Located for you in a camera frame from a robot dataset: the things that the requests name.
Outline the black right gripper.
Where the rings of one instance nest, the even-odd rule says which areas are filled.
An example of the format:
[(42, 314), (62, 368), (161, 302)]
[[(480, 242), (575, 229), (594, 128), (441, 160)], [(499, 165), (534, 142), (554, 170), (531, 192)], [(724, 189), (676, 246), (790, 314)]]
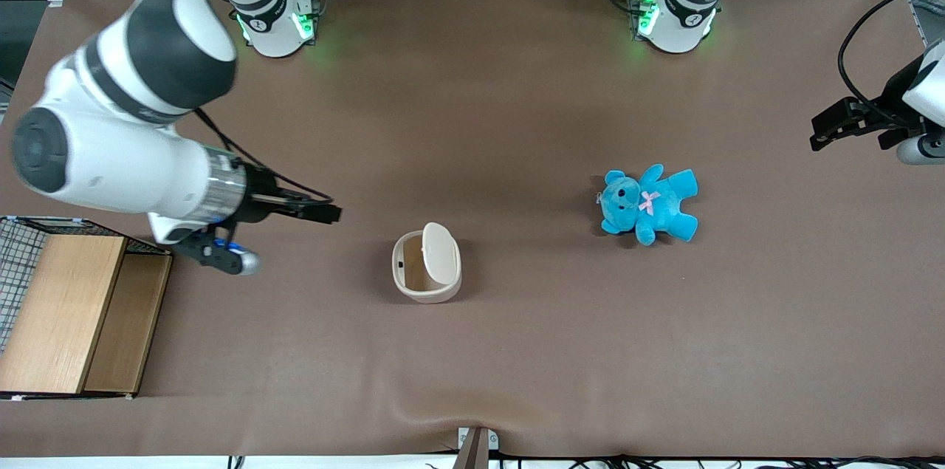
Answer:
[(331, 197), (317, 197), (304, 192), (280, 188), (273, 172), (267, 167), (243, 162), (245, 192), (242, 196), (242, 222), (259, 223), (271, 213), (294, 216), (309, 222), (334, 224), (340, 221), (343, 210), (333, 204)]

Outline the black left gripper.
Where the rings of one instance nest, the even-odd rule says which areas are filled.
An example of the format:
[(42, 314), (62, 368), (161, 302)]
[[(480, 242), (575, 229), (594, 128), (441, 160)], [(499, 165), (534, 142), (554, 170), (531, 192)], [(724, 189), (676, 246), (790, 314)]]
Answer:
[(830, 143), (847, 137), (858, 137), (885, 130), (877, 140), (881, 150), (887, 151), (911, 138), (913, 131), (923, 129), (921, 115), (904, 102), (904, 93), (917, 78), (922, 57), (917, 56), (908, 65), (894, 73), (885, 82), (883, 92), (872, 100), (887, 117), (872, 112), (855, 98), (842, 98), (811, 119), (813, 152), (823, 150)]

